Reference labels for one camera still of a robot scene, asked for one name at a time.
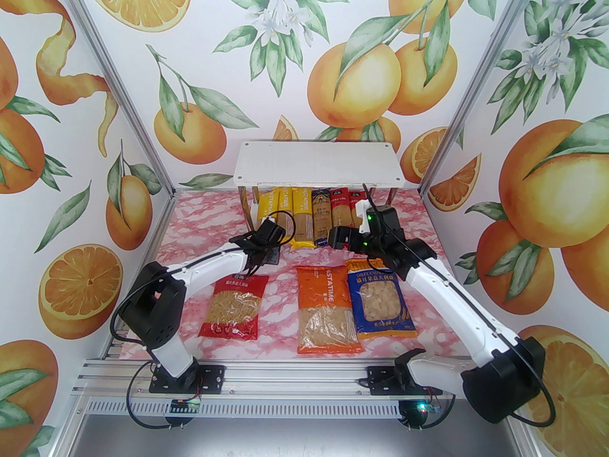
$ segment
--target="metal floor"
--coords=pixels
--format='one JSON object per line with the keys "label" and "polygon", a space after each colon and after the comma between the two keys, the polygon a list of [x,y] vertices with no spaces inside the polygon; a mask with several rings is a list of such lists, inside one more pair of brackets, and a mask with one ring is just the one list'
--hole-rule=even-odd
{"label": "metal floor", "polygon": [[425,431],[408,431],[396,420],[263,418],[195,418],[183,430],[147,430],[125,416],[92,415],[70,457],[519,455],[507,424],[489,424],[457,400],[442,424]]}

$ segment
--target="spaghetti package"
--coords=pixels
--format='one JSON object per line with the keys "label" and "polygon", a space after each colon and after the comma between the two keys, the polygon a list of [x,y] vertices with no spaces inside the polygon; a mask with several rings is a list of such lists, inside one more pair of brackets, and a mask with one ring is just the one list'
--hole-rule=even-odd
{"label": "spaghetti package", "polygon": [[[370,261],[382,270],[380,260]],[[408,311],[398,277],[393,272],[379,272],[368,266],[365,259],[349,259],[349,291],[353,303],[353,318],[359,338],[378,335],[416,337],[411,314]]]}
{"label": "spaghetti package", "polygon": [[218,281],[200,337],[257,340],[258,311],[268,276],[231,274]]}
{"label": "spaghetti package", "polygon": [[[292,189],[289,187],[276,188],[278,190],[278,206],[277,209],[284,209],[294,214],[294,204],[292,202]],[[277,214],[277,225],[285,230],[285,239],[289,239],[294,232],[294,222],[283,212]]]}
{"label": "spaghetti package", "polygon": [[332,207],[332,225],[334,227],[352,227],[351,207],[349,206],[349,189],[338,188],[330,190]]}
{"label": "spaghetti package", "polygon": [[353,226],[358,229],[361,226],[363,220],[357,216],[355,212],[355,205],[359,200],[365,200],[366,194],[363,191],[350,191],[349,192],[349,206],[351,207],[351,218],[353,221]]}
{"label": "spaghetti package", "polygon": [[294,219],[296,220],[296,233],[292,241],[292,247],[314,248],[311,189],[292,189],[292,199],[294,201]]}
{"label": "spaghetti package", "polygon": [[301,266],[298,272],[300,354],[340,354],[363,351],[357,341],[346,267]]}
{"label": "spaghetti package", "polygon": [[321,248],[328,245],[328,233],[332,228],[330,190],[314,189],[311,192],[311,198],[313,200],[313,237],[315,246]]}
{"label": "spaghetti package", "polygon": [[257,225],[263,222],[263,219],[268,216],[272,211],[276,211],[277,205],[279,203],[279,188],[273,189],[273,191],[269,191],[266,193],[260,194],[260,200],[258,202],[258,223]]}

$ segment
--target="pink marble surface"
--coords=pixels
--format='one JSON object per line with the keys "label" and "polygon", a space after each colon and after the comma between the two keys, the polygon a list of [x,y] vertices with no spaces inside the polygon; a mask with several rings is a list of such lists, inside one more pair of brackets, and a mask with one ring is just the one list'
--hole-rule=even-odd
{"label": "pink marble surface", "polygon": [[[386,191],[377,191],[375,200],[383,203]],[[445,261],[446,256],[429,216],[414,189],[398,192],[393,206],[407,238],[420,237]],[[157,255],[169,265],[198,257],[245,233],[239,196],[236,191],[183,192]],[[213,286],[187,300],[180,324],[180,335],[191,353],[202,359],[293,359],[298,355],[298,280],[295,266],[340,266],[355,254],[332,248],[283,248],[278,266],[264,266],[268,274],[265,296],[259,313],[258,340],[239,341],[201,338],[198,331],[211,301]],[[466,355],[456,334],[431,304],[406,283],[401,283],[405,302],[418,330],[418,337],[375,337],[362,341],[363,353],[327,357],[394,358],[412,348],[425,348],[436,355]],[[124,344],[121,359],[148,359],[141,346]]]}

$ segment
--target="red spaghetti package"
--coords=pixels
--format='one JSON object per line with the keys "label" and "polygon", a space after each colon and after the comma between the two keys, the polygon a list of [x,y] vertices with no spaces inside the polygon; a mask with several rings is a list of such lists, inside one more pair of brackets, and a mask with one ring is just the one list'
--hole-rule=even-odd
{"label": "red spaghetti package", "polygon": [[258,311],[268,276],[232,274],[216,281],[199,337],[257,340]]}
{"label": "red spaghetti package", "polygon": [[346,267],[301,266],[298,272],[299,354],[362,352],[357,341]]}

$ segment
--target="shelf leg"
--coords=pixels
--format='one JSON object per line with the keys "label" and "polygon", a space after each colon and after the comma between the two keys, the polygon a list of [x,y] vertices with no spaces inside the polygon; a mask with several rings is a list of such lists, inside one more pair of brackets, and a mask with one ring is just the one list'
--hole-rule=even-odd
{"label": "shelf leg", "polygon": [[252,193],[254,194],[254,204],[257,205],[260,203],[260,192],[258,191],[258,187],[252,187]]}
{"label": "shelf leg", "polygon": [[246,218],[246,222],[250,227],[250,230],[254,230],[254,222],[252,222],[252,214],[250,213],[250,205],[247,202],[247,189],[246,187],[239,187],[239,198],[241,200],[241,209],[243,209],[243,216]]}
{"label": "shelf leg", "polygon": [[387,203],[385,205],[391,205],[391,202],[395,198],[395,195],[397,192],[398,192],[397,188],[392,188],[389,190],[389,196],[387,197]]}

